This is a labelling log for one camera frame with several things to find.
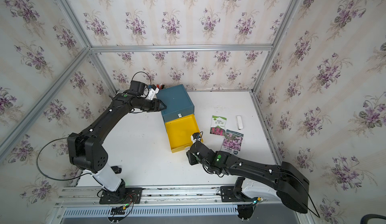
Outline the yellow drawer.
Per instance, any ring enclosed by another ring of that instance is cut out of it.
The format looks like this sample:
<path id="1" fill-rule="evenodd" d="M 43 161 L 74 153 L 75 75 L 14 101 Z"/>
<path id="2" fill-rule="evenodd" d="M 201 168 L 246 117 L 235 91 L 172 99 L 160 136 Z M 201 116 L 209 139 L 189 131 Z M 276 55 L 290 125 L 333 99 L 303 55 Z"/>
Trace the yellow drawer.
<path id="1" fill-rule="evenodd" d="M 172 153 L 190 147 L 193 144 L 191 136 L 201 132 L 194 114 L 166 122 L 165 128 Z"/>

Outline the green white seed bag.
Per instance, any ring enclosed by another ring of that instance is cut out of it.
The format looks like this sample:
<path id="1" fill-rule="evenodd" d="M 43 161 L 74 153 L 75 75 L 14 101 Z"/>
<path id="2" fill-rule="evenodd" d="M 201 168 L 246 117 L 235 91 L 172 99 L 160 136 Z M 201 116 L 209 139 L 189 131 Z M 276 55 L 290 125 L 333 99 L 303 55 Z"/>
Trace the green white seed bag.
<path id="1" fill-rule="evenodd" d="M 225 136 L 227 119 L 221 116 L 212 116 L 210 134 Z"/>

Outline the purple flower seed bag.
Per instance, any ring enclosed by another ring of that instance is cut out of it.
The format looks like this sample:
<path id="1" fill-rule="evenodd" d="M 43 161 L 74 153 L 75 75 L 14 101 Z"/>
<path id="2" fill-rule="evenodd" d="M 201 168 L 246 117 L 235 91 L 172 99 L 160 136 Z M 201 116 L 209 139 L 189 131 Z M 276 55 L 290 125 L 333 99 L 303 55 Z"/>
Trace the purple flower seed bag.
<path id="1" fill-rule="evenodd" d="M 226 130 L 221 146 L 221 151 L 228 152 L 233 155 L 238 155 L 241 151 L 243 137 L 244 135 L 242 133 Z"/>

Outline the teal drawer cabinet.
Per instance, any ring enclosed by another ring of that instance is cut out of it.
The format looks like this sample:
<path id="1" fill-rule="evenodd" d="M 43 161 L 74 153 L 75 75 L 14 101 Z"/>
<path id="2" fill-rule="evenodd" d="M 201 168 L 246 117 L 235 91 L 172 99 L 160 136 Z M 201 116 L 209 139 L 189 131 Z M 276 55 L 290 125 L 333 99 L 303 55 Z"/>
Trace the teal drawer cabinet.
<path id="1" fill-rule="evenodd" d="M 183 84 L 160 90 L 156 98 L 166 105 L 161 111 L 165 123 L 194 114 L 195 106 Z"/>

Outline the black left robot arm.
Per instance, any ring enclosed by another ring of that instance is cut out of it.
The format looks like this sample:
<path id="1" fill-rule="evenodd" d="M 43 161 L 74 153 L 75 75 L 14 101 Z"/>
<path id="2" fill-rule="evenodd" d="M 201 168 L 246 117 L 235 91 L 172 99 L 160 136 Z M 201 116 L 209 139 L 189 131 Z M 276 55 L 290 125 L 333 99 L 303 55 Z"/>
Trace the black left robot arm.
<path id="1" fill-rule="evenodd" d="M 124 180 L 119 178 L 108 164 L 109 155 L 104 141 L 127 114 L 160 112 L 167 109 L 159 99 L 149 100 L 128 92 L 117 93 L 107 109 L 80 133 L 72 133 L 67 139 L 69 161 L 80 170 L 86 171 L 109 193 L 123 194 Z"/>

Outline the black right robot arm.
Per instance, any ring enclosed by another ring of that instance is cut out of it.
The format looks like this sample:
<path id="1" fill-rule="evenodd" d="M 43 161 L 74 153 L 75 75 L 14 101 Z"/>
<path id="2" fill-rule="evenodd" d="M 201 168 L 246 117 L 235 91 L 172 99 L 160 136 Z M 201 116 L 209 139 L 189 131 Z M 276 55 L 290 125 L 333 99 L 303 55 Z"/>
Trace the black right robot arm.
<path id="1" fill-rule="evenodd" d="M 241 159 L 228 152 L 209 149 L 200 141 L 187 151 L 190 165 L 201 164 L 208 174 L 234 175 L 251 179 L 274 189 L 282 203 L 301 214 L 309 210 L 309 180 L 292 164 L 268 165 Z"/>

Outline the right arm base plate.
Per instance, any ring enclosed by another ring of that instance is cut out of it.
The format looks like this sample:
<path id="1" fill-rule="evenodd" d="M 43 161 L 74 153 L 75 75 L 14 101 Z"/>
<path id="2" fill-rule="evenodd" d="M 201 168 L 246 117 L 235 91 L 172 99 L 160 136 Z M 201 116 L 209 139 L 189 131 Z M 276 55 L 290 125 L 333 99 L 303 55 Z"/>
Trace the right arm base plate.
<path id="1" fill-rule="evenodd" d="M 217 195 L 220 196 L 221 202 L 223 203 L 259 203 L 263 201 L 261 197 L 248 197 L 239 188 L 233 186 L 221 186 L 220 190 L 217 191 Z"/>

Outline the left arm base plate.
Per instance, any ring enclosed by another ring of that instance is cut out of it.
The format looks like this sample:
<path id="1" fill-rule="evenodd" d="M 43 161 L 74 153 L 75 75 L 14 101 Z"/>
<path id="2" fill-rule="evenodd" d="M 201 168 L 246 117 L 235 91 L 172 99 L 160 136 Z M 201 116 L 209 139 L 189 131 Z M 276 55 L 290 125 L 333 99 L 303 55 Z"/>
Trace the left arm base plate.
<path id="1" fill-rule="evenodd" d="M 140 187 L 125 188 L 123 193 L 109 192 L 107 190 L 101 189 L 97 193 L 97 197 L 100 199 L 100 205 L 129 204 L 130 202 L 139 204 L 142 191 L 143 188 Z"/>

